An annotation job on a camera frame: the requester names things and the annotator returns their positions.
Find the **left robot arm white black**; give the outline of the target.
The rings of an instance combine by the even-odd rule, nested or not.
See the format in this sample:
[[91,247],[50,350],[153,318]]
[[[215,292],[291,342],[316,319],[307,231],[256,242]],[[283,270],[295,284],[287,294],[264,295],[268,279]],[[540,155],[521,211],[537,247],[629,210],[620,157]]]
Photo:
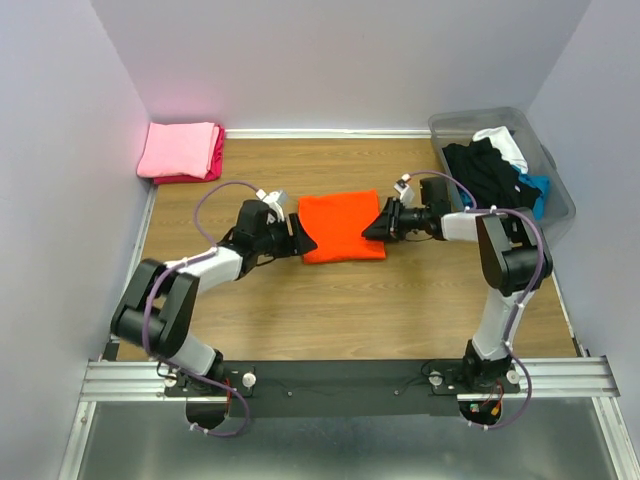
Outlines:
[[231,371],[222,352],[190,332],[197,297],[245,277],[262,257],[271,262],[316,248],[297,214],[283,216],[264,201],[246,200],[215,246],[181,260],[141,261],[113,314],[111,333],[165,364],[158,374],[169,387],[188,389],[188,383],[201,395],[227,390],[250,396],[255,369]]

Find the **black shirt in bin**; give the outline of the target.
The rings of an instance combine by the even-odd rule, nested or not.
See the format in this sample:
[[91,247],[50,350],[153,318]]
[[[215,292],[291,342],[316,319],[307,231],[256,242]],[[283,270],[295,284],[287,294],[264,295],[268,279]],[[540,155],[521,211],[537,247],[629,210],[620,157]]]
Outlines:
[[451,176],[464,187],[466,183],[480,179],[513,175],[517,169],[502,159],[488,139],[472,141],[468,145],[451,143],[443,148],[443,153]]

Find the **white shirt in bin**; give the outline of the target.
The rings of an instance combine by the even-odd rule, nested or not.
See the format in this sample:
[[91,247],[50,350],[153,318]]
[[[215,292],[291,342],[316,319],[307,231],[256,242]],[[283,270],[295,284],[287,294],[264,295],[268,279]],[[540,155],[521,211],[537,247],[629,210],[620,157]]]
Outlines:
[[529,165],[512,134],[506,126],[486,128],[475,132],[472,136],[474,142],[488,139],[493,148],[497,149],[504,161],[527,174]]

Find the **blue shirt in bin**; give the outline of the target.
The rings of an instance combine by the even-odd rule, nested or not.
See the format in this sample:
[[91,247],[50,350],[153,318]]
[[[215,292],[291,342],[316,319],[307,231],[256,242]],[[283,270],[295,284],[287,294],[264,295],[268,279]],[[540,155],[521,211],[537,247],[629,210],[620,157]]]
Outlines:
[[545,202],[550,189],[547,176],[531,176],[515,169],[514,174],[489,177],[466,183],[468,193],[459,189],[465,206],[473,204],[488,209],[491,206],[507,209],[528,208],[534,218],[540,220],[544,216]]

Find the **folded magenta shirt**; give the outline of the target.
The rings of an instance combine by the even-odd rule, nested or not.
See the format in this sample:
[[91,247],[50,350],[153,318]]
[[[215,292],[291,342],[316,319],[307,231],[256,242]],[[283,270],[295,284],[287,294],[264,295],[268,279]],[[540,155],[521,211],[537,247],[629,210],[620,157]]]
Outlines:
[[216,125],[213,129],[214,139],[212,140],[211,160],[209,169],[203,178],[193,177],[189,175],[174,175],[166,177],[157,177],[153,179],[154,185],[165,184],[191,184],[191,183],[209,183],[220,178],[222,173],[224,159],[224,142],[226,130],[224,127]]

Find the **aluminium front rail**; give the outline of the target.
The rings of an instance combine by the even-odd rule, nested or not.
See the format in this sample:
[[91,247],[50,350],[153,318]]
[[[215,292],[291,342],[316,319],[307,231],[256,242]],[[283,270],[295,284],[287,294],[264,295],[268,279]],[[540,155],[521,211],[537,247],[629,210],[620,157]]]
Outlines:
[[[596,398],[620,395],[615,378],[604,357],[532,358],[516,371],[521,391],[506,397],[526,396],[528,372],[535,398]],[[156,374],[154,362],[99,361],[87,365],[81,387],[82,402],[164,401],[164,380]]]

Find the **clear plastic bin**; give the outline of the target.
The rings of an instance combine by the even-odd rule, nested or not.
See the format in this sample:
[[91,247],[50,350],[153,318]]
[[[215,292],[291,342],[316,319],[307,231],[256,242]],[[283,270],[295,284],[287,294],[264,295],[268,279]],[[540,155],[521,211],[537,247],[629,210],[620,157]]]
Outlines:
[[445,172],[461,183],[457,209],[529,208],[550,243],[569,230],[576,208],[556,166],[524,114],[511,107],[437,114],[432,144]]

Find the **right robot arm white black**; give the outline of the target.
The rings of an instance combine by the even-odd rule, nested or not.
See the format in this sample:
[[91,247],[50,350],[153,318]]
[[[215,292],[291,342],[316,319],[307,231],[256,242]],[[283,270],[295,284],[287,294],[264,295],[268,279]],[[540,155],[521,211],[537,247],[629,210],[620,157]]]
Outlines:
[[463,357],[429,362],[427,377],[437,394],[485,393],[515,373],[513,339],[525,307],[552,273],[549,247],[527,208],[454,212],[443,201],[418,208],[393,197],[362,236],[391,243],[421,231],[438,241],[476,243],[489,287],[480,324]]

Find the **folded light pink shirt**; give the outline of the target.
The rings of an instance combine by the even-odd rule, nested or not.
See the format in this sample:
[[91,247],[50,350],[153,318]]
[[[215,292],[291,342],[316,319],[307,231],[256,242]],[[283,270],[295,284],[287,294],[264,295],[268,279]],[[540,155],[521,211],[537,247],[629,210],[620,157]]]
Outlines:
[[219,133],[220,127],[211,122],[151,123],[136,173],[149,179],[179,175],[204,179]]

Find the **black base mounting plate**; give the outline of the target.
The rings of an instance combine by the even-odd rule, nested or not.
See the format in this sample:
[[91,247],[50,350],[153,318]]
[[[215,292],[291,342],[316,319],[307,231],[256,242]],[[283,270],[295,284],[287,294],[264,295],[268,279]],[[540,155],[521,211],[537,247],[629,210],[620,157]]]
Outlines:
[[471,381],[460,359],[227,361],[251,417],[458,416],[462,402],[517,394],[514,367]]

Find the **orange t shirt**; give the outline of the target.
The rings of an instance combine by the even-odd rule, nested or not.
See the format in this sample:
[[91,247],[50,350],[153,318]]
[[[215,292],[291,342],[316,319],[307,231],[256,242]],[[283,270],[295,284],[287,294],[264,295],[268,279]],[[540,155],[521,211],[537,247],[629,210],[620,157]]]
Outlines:
[[303,262],[318,265],[384,260],[384,243],[362,236],[379,212],[376,190],[300,197],[298,214],[301,224],[317,244],[315,250],[303,255]]

